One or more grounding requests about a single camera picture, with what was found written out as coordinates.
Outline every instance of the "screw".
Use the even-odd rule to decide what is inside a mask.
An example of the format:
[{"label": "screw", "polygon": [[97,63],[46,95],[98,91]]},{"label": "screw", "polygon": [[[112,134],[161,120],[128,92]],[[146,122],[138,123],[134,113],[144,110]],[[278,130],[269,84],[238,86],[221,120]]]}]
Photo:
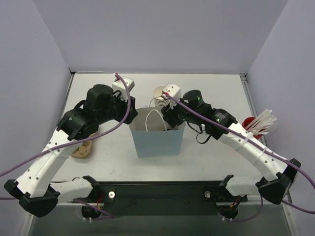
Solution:
[{"label": "screw", "polygon": [[108,197],[109,197],[110,199],[113,199],[113,198],[115,197],[115,192],[110,191],[110,192],[108,193]]},{"label": "screw", "polygon": [[206,197],[206,198],[209,198],[210,195],[211,195],[210,191],[206,191],[206,192],[205,192],[205,197]]}]

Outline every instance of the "red cup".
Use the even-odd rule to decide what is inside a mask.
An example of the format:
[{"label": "red cup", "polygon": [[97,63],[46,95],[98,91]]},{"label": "red cup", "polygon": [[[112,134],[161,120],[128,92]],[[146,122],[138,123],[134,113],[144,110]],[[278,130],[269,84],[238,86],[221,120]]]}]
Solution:
[{"label": "red cup", "polygon": [[[245,128],[247,125],[249,125],[249,123],[251,123],[256,117],[248,117],[244,120],[244,122],[242,123],[242,127]],[[256,139],[260,139],[262,137],[262,134],[259,135],[254,135],[254,138]]]}]

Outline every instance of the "black metal base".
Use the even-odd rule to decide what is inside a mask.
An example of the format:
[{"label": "black metal base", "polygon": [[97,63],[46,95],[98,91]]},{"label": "black metal base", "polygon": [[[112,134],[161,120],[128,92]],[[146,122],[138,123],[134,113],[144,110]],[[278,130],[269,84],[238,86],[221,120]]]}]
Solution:
[{"label": "black metal base", "polygon": [[[232,203],[238,198],[232,196],[221,183],[99,182],[98,193],[91,193],[84,201],[95,203],[102,193],[103,209],[114,216],[216,215],[216,203]],[[111,191],[115,192],[113,199],[108,197]]]}]

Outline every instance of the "bundle of straws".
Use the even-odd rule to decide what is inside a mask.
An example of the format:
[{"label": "bundle of straws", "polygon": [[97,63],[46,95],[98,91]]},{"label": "bundle of straws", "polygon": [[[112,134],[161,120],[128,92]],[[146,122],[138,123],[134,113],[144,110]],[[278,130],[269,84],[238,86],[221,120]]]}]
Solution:
[{"label": "bundle of straws", "polygon": [[269,132],[267,131],[275,127],[276,123],[274,122],[278,120],[275,116],[271,115],[271,112],[272,110],[266,109],[244,128],[254,135],[268,134]]}]

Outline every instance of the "white bag handle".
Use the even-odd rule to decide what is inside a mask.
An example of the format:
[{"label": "white bag handle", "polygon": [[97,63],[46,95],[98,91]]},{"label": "white bag handle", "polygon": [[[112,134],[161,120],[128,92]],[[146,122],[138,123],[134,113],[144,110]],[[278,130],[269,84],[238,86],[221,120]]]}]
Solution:
[{"label": "white bag handle", "polygon": [[166,124],[165,124],[165,121],[163,120],[163,116],[161,115],[161,113],[160,113],[157,109],[153,109],[153,110],[151,110],[151,111],[147,114],[147,117],[146,117],[146,121],[145,121],[146,131],[148,132],[147,120],[148,120],[149,114],[150,114],[152,111],[156,111],[156,112],[159,114],[159,116],[161,117],[161,119],[162,119],[162,121],[163,121],[163,124],[164,124],[165,130],[167,130],[167,128],[166,128]]}]

